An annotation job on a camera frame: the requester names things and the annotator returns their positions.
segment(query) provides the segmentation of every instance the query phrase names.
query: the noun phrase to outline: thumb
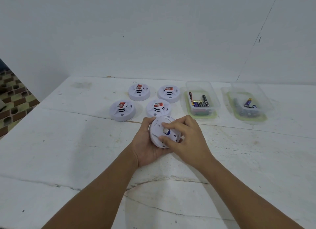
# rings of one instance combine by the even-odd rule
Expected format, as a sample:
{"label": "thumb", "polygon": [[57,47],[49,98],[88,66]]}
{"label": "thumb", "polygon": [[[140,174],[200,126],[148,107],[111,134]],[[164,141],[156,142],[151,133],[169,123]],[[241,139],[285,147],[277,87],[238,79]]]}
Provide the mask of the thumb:
{"label": "thumb", "polygon": [[170,138],[166,136],[160,136],[159,140],[162,141],[164,144],[166,144],[171,149],[176,149],[178,147],[178,143],[175,141],[172,141]]}

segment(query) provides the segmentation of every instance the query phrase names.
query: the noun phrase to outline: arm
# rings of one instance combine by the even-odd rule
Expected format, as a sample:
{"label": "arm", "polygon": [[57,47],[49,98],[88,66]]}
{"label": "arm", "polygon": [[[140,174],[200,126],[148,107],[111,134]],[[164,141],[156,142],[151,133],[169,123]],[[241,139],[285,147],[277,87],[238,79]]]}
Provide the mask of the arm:
{"label": "arm", "polygon": [[67,202],[42,229],[111,228],[120,202],[138,167],[171,152],[157,148],[148,127],[155,118],[144,118],[139,131],[113,163]]}
{"label": "arm", "polygon": [[177,129],[185,136],[181,143],[164,136],[160,139],[184,162],[204,175],[240,228],[302,229],[300,225],[242,183],[213,157],[198,123],[191,116],[185,116],[163,126]]}

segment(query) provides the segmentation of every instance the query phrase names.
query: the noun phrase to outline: white smoke detector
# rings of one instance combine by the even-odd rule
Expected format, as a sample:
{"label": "white smoke detector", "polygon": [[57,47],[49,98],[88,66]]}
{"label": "white smoke detector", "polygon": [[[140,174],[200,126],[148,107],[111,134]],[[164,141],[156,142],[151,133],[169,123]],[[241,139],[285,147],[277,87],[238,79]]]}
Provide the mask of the white smoke detector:
{"label": "white smoke detector", "polygon": [[150,89],[147,84],[134,84],[128,89],[129,97],[134,101],[144,101],[150,96]]}
{"label": "white smoke detector", "polygon": [[176,129],[164,128],[161,123],[171,123],[174,119],[170,116],[160,116],[156,118],[149,126],[149,136],[153,144],[160,148],[169,148],[163,142],[161,142],[159,136],[167,136],[175,142],[179,142],[181,133]]}
{"label": "white smoke detector", "polygon": [[158,98],[169,103],[175,103],[180,99],[180,89],[174,85],[164,85],[158,90]]}
{"label": "white smoke detector", "polygon": [[171,106],[166,100],[155,99],[150,101],[146,106],[148,117],[169,116],[171,114]]}
{"label": "white smoke detector", "polygon": [[136,108],[131,100],[119,100],[110,107],[110,115],[115,121],[126,121],[135,116]]}

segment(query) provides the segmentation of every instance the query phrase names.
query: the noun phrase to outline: tiled floor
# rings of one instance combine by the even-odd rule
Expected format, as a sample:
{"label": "tiled floor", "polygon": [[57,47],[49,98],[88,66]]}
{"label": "tiled floor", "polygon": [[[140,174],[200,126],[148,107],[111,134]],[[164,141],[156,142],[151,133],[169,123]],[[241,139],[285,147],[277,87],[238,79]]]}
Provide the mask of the tiled floor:
{"label": "tiled floor", "polygon": [[9,69],[0,71],[0,86],[7,90],[0,94],[6,104],[0,111],[1,139],[40,102]]}

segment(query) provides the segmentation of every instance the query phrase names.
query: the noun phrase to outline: blue battery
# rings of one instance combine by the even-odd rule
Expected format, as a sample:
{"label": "blue battery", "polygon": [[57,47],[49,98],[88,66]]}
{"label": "blue battery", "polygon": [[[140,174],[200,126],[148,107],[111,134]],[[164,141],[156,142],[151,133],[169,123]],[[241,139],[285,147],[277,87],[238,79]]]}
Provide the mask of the blue battery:
{"label": "blue battery", "polygon": [[245,103],[245,107],[246,108],[248,108],[249,107],[249,105],[250,105],[250,103],[251,103],[251,101],[252,101],[252,99],[251,98],[249,98],[248,100],[247,100],[247,102]]}

